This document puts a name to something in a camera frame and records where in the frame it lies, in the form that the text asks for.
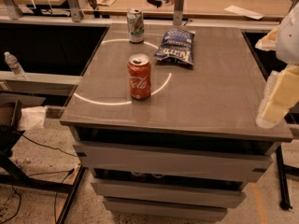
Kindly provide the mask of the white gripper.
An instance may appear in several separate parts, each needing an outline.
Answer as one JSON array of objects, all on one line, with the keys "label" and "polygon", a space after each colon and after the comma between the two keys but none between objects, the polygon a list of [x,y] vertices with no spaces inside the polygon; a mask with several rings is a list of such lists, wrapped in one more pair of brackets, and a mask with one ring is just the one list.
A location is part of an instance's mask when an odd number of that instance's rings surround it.
[{"label": "white gripper", "polygon": [[265,129],[278,125],[299,102],[299,4],[255,44],[256,49],[276,49],[277,58],[288,63],[280,72],[272,71],[263,92],[256,124]]}]

